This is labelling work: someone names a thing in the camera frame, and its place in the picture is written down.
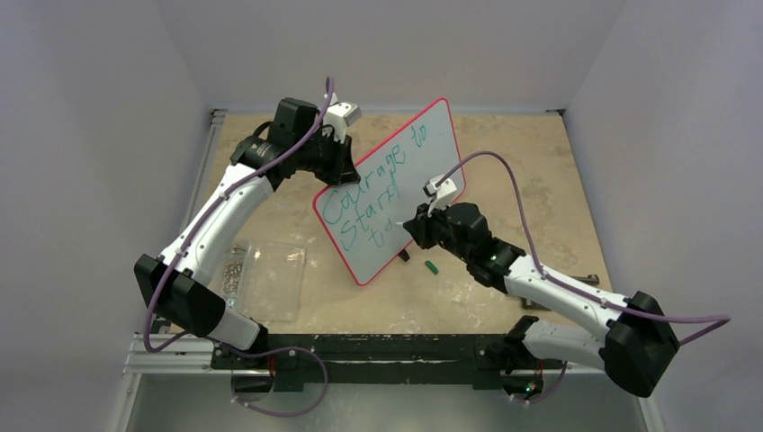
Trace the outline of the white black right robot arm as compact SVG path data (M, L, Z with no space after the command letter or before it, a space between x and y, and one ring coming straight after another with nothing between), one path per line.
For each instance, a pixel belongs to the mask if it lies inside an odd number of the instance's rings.
M423 203L402 227L420 248L440 247L459 258L479 284L572 321L570 327L536 317L519 321L505 343L514 365L569 361L600 370L622 390L647 398L679 350L655 298L602 291L537 264L535 256L494 236L474 203L436 210Z

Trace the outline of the pink framed whiteboard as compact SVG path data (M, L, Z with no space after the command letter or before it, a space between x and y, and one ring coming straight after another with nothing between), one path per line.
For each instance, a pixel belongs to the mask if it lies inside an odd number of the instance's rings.
M426 181L460 160L450 104L441 97L355 162L358 184L315 195L313 211L357 284L368 284L410 244L395 222L412 219L427 200Z

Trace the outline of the green marker cap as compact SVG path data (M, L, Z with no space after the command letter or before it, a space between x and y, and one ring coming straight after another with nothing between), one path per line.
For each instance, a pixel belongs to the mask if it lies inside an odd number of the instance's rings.
M428 269L430 272L432 272L434 275L438 275L438 274L439 274L439 269L438 269L438 267L437 267L437 266L436 266L436 265L435 265L433 262L431 262L431 261L427 260L427 261L425 262L425 266L426 266L426 268L427 268L427 269Z

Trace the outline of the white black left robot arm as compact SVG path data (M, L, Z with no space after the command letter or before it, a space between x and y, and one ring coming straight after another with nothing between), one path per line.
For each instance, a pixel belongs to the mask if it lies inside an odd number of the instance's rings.
M134 274L149 317L229 346L247 368L262 365L267 328L208 285L237 234L284 180L303 171L329 186L359 182L347 130L361 116L357 104L335 95L321 107L283 98L274 118L237 144L219 185L180 235L158 255L137 260Z

